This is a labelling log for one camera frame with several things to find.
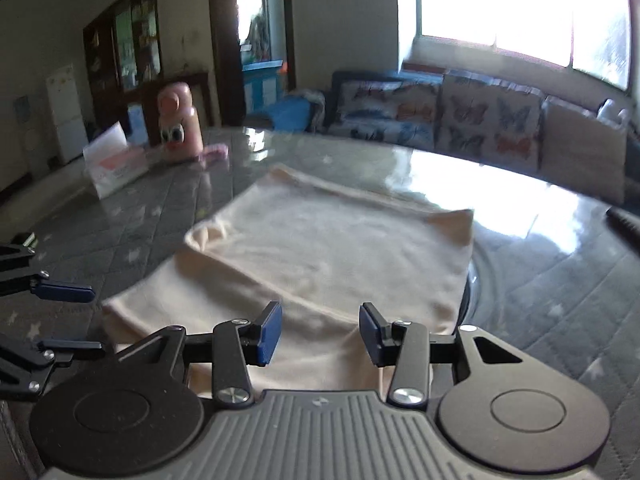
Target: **table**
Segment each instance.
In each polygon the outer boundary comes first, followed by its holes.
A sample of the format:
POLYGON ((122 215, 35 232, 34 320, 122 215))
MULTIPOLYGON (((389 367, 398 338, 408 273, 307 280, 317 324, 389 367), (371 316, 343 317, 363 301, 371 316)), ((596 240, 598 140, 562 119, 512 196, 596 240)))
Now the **table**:
MULTIPOLYGON (((102 202, 82 194, 38 224, 33 265, 90 283, 100 298, 133 285, 215 213, 283 163, 331 182, 444 208, 475 209, 478 301, 465 322, 584 383, 612 413, 597 471, 640 476, 640 258, 604 223, 607 206, 545 182, 399 146, 308 134, 210 129, 230 160, 154 168, 102 202)), ((97 304, 0 300, 19 337, 99 336, 97 304)))

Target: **gray ribbed plate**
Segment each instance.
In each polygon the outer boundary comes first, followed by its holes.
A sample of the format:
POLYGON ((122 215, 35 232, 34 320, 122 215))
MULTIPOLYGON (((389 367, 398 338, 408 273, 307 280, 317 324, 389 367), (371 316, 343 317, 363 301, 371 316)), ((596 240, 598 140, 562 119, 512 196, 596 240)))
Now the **gray ribbed plate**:
MULTIPOLYGON (((587 469, 564 477, 597 478, 587 469)), ((494 478, 506 477, 467 462, 423 414, 391 408, 375 392, 267 391, 251 409, 217 414, 181 457, 130 480, 494 478)))

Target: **pink cartoon figurine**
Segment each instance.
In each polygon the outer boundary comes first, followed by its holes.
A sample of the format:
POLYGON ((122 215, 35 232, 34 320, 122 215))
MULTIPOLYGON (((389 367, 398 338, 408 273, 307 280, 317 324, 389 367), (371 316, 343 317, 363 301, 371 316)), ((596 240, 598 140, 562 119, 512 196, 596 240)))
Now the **pink cartoon figurine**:
POLYGON ((200 156, 202 133, 189 85, 173 83, 162 89, 158 94, 158 110, 165 160, 180 162, 200 156))

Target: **silver bolt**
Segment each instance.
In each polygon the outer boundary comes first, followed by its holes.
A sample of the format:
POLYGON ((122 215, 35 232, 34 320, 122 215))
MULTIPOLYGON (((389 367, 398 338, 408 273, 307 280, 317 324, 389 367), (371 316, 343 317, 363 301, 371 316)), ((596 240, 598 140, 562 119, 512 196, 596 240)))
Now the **silver bolt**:
POLYGON ((242 388, 230 386, 218 392, 218 398, 225 404, 242 404, 249 400, 249 393, 242 388))
POLYGON ((392 399, 398 404, 413 406, 420 404, 424 400, 424 394, 415 388, 398 388, 391 395, 392 399))

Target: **beige cloth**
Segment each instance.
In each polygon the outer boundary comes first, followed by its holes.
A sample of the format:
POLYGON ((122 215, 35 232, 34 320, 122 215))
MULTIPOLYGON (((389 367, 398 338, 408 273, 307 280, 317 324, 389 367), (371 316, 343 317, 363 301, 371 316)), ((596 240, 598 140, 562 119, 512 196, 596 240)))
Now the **beige cloth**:
MULTIPOLYGON (((348 189, 283 167, 187 233, 188 248, 105 302, 108 332, 136 341, 169 324, 188 333, 254 319, 271 300, 284 306, 282 336, 265 388, 379 387, 358 332, 372 301, 388 320, 455 327, 472 250, 472 212, 348 189)), ((210 389, 210 367, 191 386, 210 389)))

